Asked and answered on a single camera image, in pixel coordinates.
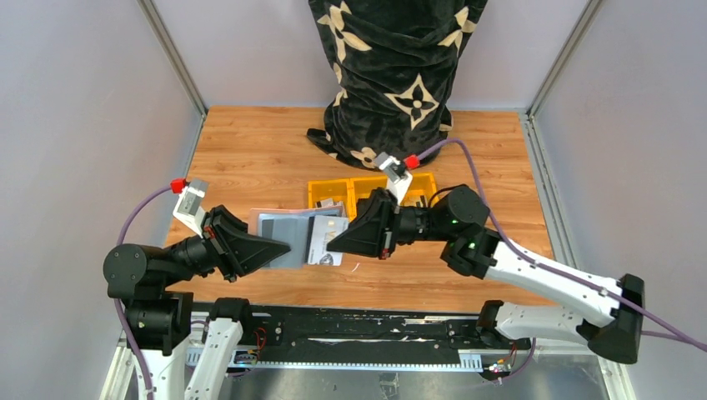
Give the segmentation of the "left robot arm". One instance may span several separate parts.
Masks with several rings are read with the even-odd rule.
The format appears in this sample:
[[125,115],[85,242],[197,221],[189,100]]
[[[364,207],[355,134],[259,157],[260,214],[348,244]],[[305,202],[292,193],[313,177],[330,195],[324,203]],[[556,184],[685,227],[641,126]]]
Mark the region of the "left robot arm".
[[142,399],[216,399],[233,351],[256,333],[249,300],[221,297],[211,307],[200,358],[185,377],[193,294],[169,286],[216,271],[234,282],[288,253],[285,243],[248,233],[247,223],[219,205],[204,214],[200,232],[160,248],[119,243],[103,262],[107,294],[117,303],[137,363]]

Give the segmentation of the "white printed card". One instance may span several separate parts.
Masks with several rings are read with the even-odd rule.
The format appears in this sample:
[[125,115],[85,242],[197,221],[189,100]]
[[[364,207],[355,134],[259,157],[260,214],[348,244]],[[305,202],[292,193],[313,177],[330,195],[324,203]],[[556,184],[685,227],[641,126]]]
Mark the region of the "white printed card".
[[340,266],[343,260],[341,252],[328,250],[328,245],[348,227],[346,217],[317,215],[311,220],[308,240],[308,265]]

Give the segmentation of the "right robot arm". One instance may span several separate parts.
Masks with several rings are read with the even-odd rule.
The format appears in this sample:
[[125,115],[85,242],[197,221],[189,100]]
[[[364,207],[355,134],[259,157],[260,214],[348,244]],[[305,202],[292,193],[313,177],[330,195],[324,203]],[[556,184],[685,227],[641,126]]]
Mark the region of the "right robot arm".
[[476,322],[480,337],[559,340],[585,345],[616,363],[637,363],[644,318],[636,308],[644,302],[643,279],[590,275],[542,257],[486,227],[489,216],[489,207],[466,185],[430,207],[403,207],[389,190],[376,188],[327,248],[386,259],[398,245],[441,242],[441,260],[457,274],[508,283],[555,303],[487,301]]

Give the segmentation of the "pink leather card holder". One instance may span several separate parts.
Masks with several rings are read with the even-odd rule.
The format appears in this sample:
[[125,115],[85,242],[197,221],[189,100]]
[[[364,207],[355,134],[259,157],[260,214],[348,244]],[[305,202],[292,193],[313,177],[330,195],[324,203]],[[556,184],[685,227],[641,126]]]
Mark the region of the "pink leather card holder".
[[248,232],[278,240],[290,245],[290,252],[277,257],[269,264],[270,269],[296,269],[306,263],[311,220],[317,215],[346,217],[337,207],[308,209],[253,208],[248,216]]

